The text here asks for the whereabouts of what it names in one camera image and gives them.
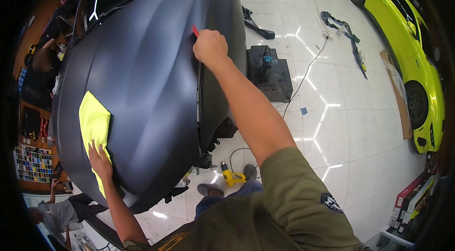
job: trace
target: foot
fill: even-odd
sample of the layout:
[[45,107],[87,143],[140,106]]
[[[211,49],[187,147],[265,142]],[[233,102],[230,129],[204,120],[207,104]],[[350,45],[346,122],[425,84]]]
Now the foot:
[[252,164],[247,164],[243,169],[243,174],[245,175],[245,179],[248,180],[256,180],[256,176],[258,172],[256,171],[256,167]]
[[199,184],[197,186],[197,191],[204,197],[207,197],[208,195],[215,195],[219,196],[220,198],[224,197],[224,192],[222,190],[212,187],[208,184]]

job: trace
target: matte black car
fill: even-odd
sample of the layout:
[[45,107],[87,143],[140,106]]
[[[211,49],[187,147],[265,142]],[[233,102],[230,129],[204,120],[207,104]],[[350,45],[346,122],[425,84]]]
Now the matte black car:
[[218,82],[192,52],[192,24],[221,32],[245,74],[240,0],[80,0],[53,127],[63,168],[96,202],[106,206],[82,143],[86,91],[111,112],[114,182],[133,213],[159,202],[218,137],[235,132]]

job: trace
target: grey shirt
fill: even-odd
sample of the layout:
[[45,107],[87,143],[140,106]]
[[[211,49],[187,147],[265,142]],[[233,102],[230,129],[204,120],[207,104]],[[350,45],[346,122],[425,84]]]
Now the grey shirt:
[[65,245],[65,239],[61,233],[66,231],[68,224],[79,221],[71,202],[64,200],[59,203],[46,204],[44,201],[41,201],[37,208],[43,214],[45,228],[62,245]]

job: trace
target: yellow car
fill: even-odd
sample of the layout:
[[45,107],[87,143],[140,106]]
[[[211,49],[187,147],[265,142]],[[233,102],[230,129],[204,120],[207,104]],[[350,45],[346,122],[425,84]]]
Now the yellow car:
[[446,117],[441,79],[422,16],[409,0],[351,0],[377,22],[392,49],[406,88],[414,143],[419,153],[439,149]]

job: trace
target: car door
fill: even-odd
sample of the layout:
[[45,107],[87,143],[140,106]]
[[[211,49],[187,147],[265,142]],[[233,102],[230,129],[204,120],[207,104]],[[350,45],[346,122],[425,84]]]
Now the car door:
[[407,25],[410,21],[418,29],[415,16],[405,0],[380,0],[375,9],[381,26],[399,64],[412,57],[419,49],[419,33],[414,36]]

